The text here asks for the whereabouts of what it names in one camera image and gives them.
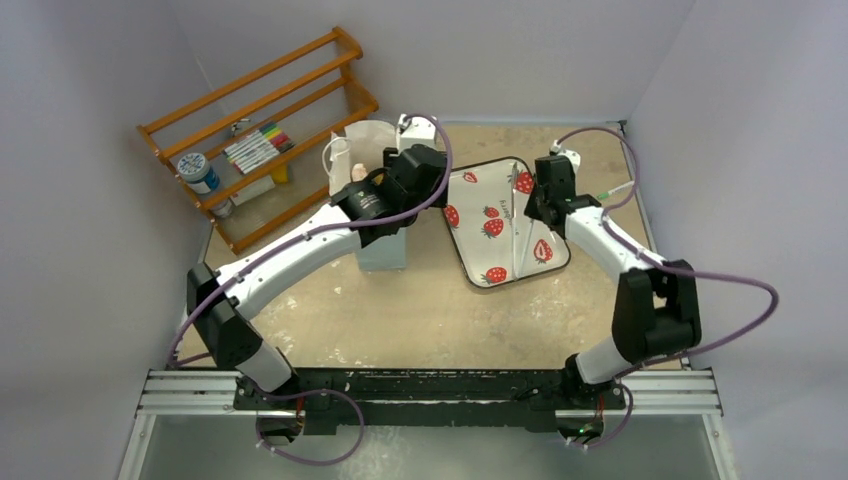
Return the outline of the light blue paper bag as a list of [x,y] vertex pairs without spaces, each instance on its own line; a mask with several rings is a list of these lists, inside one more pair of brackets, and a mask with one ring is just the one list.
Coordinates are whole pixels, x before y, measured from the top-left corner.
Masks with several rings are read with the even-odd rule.
[[[387,200],[380,196],[374,174],[383,166],[383,150],[394,147],[395,128],[381,120],[361,120],[333,133],[323,147],[321,164],[328,176],[329,195],[342,194],[342,207],[353,220],[371,220],[393,215]],[[351,168],[363,163],[368,176],[358,182],[350,179]],[[361,231],[363,248],[355,253],[365,272],[400,270],[407,266],[406,231],[387,234],[377,227]]]

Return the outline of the white strawberry tray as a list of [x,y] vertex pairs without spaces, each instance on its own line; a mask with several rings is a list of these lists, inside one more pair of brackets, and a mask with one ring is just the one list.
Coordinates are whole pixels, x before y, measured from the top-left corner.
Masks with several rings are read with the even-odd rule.
[[[527,165],[510,156],[459,167],[450,176],[443,216],[460,265],[469,282],[478,288],[517,282],[511,280],[512,192],[507,179],[515,160]],[[542,222],[534,222],[535,230],[543,232],[550,242],[554,259],[540,273],[518,281],[563,269],[571,262],[565,241]]]

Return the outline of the long fake bread loaf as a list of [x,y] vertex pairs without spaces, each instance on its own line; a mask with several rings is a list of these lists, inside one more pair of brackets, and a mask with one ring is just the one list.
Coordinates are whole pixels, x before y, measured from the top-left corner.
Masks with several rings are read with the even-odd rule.
[[352,182],[362,181],[368,174],[368,168],[363,163],[356,163],[351,168],[350,179]]

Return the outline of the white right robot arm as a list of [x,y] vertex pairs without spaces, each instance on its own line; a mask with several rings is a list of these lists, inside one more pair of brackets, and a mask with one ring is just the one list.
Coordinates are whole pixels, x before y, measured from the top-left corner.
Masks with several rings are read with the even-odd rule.
[[619,374],[700,343],[691,265],[644,249],[609,219],[597,199],[577,194],[576,171],[566,156],[536,159],[524,214],[577,245],[617,285],[610,335],[565,361],[561,392],[569,404],[584,407]]

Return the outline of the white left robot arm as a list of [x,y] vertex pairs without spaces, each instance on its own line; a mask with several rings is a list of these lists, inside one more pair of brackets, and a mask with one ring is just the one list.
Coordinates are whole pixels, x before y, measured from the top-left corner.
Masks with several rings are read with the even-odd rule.
[[423,144],[388,150],[389,163],[344,185],[299,227],[240,262],[187,275],[188,319],[216,366],[240,372],[272,408],[298,395],[294,367],[253,326],[272,300],[324,265],[357,252],[447,203],[448,153]]

